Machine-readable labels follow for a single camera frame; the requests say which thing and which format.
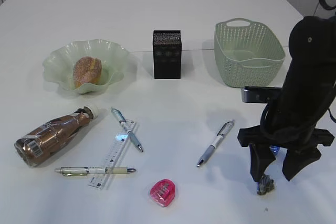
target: patterned black box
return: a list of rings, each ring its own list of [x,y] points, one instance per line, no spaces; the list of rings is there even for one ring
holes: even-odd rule
[[[153,58],[155,79],[181,78],[181,31],[153,32]]]

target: pencil sharpener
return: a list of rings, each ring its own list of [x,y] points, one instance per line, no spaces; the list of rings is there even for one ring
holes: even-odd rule
[[[175,185],[169,179],[157,182],[150,190],[150,197],[160,206],[168,206],[175,197]]]
[[[181,54],[181,31],[155,30],[153,32],[154,78],[180,79]]]

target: bottle cap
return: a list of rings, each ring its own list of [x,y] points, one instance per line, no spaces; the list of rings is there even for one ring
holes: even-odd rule
[[[97,116],[99,115],[99,108],[92,103],[87,104],[85,107],[87,107],[92,112],[93,119],[96,119]]]

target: plastic basket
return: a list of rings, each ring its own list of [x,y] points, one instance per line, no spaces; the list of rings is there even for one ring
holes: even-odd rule
[[[237,21],[248,25],[229,25]],[[224,83],[235,88],[269,85],[285,59],[285,52],[274,33],[266,25],[244,18],[218,23],[214,48]]]

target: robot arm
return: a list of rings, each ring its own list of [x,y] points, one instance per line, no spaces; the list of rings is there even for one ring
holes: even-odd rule
[[[334,136],[315,129],[336,96],[336,20],[305,17],[289,39],[292,62],[282,89],[246,87],[247,102],[267,102],[260,125],[240,129],[241,146],[249,146],[251,175],[259,182],[275,160],[269,147],[286,148],[282,172],[291,180],[319,160],[318,144],[330,146]]]

